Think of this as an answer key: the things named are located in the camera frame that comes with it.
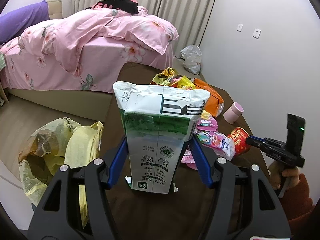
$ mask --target white and green carton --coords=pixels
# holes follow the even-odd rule
[[[132,189],[169,193],[182,148],[210,93],[122,81],[113,89],[128,142]]]

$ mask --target silver bolt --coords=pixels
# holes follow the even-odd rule
[[[93,163],[94,163],[95,165],[100,165],[102,162],[103,162],[103,160],[100,159],[100,158],[95,159],[95,160],[93,161]]]
[[[68,165],[62,165],[61,167],[60,167],[60,171],[66,171],[68,169]]]
[[[257,164],[253,164],[251,166],[251,169],[253,169],[254,171],[258,171],[260,168],[259,168],[259,166]]]
[[[222,157],[218,158],[218,163],[225,164],[226,162],[227,160],[225,158],[222,158]]]

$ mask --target pink thermos cup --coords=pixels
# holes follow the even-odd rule
[[[232,106],[223,114],[223,117],[228,123],[233,124],[242,113],[243,108],[241,105],[234,102]]]

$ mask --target white plastic bag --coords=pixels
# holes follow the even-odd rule
[[[200,48],[196,45],[189,45],[181,51],[181,54],[182,58],[185,60],[184,68],[189,72],[198,75],[201,68],[200,62],[202,57]]]

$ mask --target red cylindrical container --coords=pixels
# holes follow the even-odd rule
[[[245,140],[249,137],[249,134],[241,127],[235,128],[229,135],[235,143],[236,154],[238,156],[242,153],[247,152],[250,149],[250,145],[245,143]]]

